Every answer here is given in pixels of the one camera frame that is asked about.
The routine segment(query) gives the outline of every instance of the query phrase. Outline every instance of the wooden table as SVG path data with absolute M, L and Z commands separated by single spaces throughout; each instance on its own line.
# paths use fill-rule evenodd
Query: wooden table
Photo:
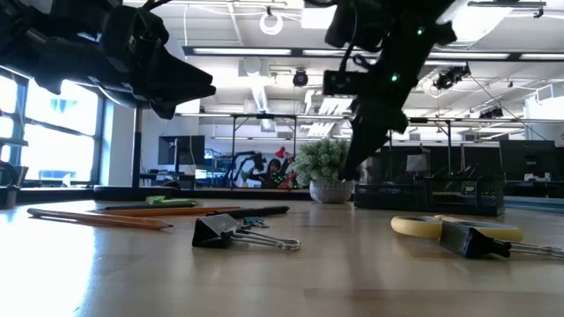
M 208 204 L 287 204 L 262 232 L 299 239 L 302 250 L 192 248 L 195 217 L 164 217 L 174 228 L 153 232 L 0 210 L 0 316 L 562 316 L 563 261 L 470 261 L 391 231 L 393 216 L 416 213 Z M 560 214 L 508 210 L 496 221 L 521 227 L 528 242 L 564 246 Z

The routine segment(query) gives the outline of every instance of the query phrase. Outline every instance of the pencil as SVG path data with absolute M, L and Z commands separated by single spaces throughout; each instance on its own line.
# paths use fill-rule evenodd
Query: pencil
M 35 208 L 30 208 L 27 213 L 34 217 L 53 217 L 59 219 L 70 219 L 77 220 L 88 224 L 98 224 L 98 225 L 116 225 L 125 226 L 131 228 L 141 228 L 141 229 L 153 229 L 160 230 L 164 228 L 172 227 L 164 221 L 158 219 L 145 219 L 139 217 L 124 217 L 124 216 L 113 216 L 113 215 L 103 215 L 92 212 L 72 212 L 72 211 L 55 211 L 55 210 L 40 210 Z
M 209 212 L 222 210 L 237 210 L 239 207 L 190 207 L 190 208 L 172 208 L 163 207 L 150 209 L 131 209 L 131 210 L 96 210 L 103 215 L 112 216 L 128 216 L 128 217 L 159 217 L 159 216 L 195 216 L 205 215 Z

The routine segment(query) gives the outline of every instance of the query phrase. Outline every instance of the security camera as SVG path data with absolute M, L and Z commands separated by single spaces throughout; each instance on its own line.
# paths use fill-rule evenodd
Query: security camera
M 295 87 L 303 87 L 308 84 L 308 74 L 306 70 L 296 70 L 296 74 L 293 76 L 293 85 Z

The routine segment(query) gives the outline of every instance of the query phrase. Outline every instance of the monitor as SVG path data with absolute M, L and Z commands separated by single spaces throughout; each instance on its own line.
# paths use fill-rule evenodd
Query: monitor
M 500 140 L 500 159 L 507 181 L 522 181 L 526 173 L 560 177 L 554 141 Z
M 205 136 L 160 136 L 159 165 L 173 165 L 179 144 L 178 165 L 204 165 Z

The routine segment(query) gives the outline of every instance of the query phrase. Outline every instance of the ceiling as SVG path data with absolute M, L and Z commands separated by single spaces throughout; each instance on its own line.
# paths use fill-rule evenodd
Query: ceiling
M 513 10 L 497 27 L 481 40 L 466 49 L 479 50 L 550 50 L 564 51 L 564 0 L 546 0 L 545 16 L 533 18 L 536 10 Z M 233 2 L 227 4 L 214 2 L 205 7 L 187 2 L 172 1 L 154 12 L 164 19 L 167 30 L 173 39 L 182 46 L 227 46 L 227 47 L 285 47 L 285 48 L 327 48 L 323 42 L 325 30 L 302 29 L 299 19 L 301 1 L 286 1 L 289 9 L 279 9 L 276 5 L 272 11 L 287 14 L 283 18 L 283 28 L 277 35 L 267 35 L 259 27 L 264 8 L 240 7 Z M 141 1 L 125 0 L 125 4 L 140 5 Z M 273 21 L 267 19 L 271 26 Z M 217 106 L 242 104 L 245 99 L 252 98 L 251 89 L 237 78 L 238 63 L 242 57 L 203 57 L 189 56 L 187 61 L 214 75 L 214 84 L 218 86 L 215 96 L 202 100 L 202 105 Z M 325 70 L 338 67 L 338 59 L 315 58 L 265 58 L 270 64 L 270 73 L 276 75 L 265 91 L 269 99 L 301 100 L 308 89 L 294 88 L 291 80 L 296 68 L 305 68 L 311 85 L 321 84 Z M 471 73 L 476 80 L 494 97 L 503 96 L 504 106 L 511 111 L 523 111 L 523 96 L 534 92 L 556 79 L 564 78 L 564 63 L 470 63 Z M 441 68 L 424 71 L 436 74 Z M 513 81 L 513 88 L 508 88 Z M 420 87 L 412 93 L 404 105 L 404 109 L 428 108 L 448 109 L 448 116 L 464 114 L 469 108 L 484 104 L 490 100 L 488 93 L 471 78 L 455 85 L 438 98 L 435 90 L 429 91 L 431 80 L 421 81 Z

